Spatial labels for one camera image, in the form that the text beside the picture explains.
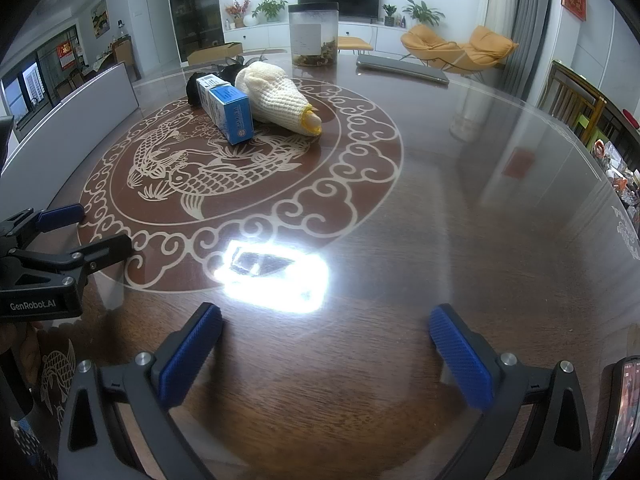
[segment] doorway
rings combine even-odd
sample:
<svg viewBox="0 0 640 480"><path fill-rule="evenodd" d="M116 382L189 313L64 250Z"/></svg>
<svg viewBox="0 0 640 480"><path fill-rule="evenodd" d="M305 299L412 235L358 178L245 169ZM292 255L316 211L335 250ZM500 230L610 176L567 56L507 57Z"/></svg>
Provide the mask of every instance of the doorway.
<svg viewBox="0 0 640 480"><path fill-rule="evenodd" d="M178 62L178 47L175 44L174 24L171 20L169 0L146 0L146 4L149 9L151 31L154 35L160 66Z"/></svg>

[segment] human hand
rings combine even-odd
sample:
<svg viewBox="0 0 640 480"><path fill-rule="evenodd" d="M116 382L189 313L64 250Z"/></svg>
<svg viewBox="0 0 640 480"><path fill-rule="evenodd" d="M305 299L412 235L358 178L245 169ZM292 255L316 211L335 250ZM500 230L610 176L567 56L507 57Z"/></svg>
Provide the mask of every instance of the human hand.
<svg viewBox="0 0 640 480"><path fill-rule="evenodd" d="M0 324L0 354L11 348L16 336L17 330L13 323ZM22 364L24 376L29 384L35 384L40 369L40 345L31 323L27 323L24 341L20 345L20 364Z"/></svg>

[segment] blue box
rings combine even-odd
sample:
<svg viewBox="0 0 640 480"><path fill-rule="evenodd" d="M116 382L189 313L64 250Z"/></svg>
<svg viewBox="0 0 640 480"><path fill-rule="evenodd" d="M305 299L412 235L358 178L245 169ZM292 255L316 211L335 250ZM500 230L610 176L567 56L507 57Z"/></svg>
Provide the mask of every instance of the blue box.
<svg viewBox="0 0 640 480"><path fill-rule="evenodd" d="M230 144L237 144L254 136L249 98L235 86L218 86L209 90L209 106L213 122Z"/></svg>

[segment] white partition wall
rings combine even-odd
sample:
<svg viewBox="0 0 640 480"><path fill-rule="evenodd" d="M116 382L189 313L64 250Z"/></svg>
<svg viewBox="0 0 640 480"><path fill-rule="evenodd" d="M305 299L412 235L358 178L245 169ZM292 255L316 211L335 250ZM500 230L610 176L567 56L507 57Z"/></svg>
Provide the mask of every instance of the white partition wall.
<svg viewBox="0 0 640 480"><path fill-rule="evenodd" d="M0 218L45 209L78 164L138 108L123 63L56 106L10 155L0 176Z"/></svg>

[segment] tv stand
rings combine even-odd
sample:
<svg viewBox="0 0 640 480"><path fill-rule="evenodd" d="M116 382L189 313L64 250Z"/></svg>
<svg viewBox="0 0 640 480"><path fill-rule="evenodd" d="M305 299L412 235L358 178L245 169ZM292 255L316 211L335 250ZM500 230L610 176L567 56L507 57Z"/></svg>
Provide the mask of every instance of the tv stand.
<svg viewBox="0 0 640 480"><path fill-rule="evenodd" d="M373 46L372 54L379 56L393 57L400 59L407 54L407 50L402 46L400 36L407 29L400 27L387 27L376 20L366 19L355 22L338 20L338 35L349 36L350 38L360 38ZM289 23L275 22L263 23L252 27L242 27L225 31L225 41L227 43L237 41L242 43L245 52L259 52L267 49L290 48L289 43Z"/></svg>

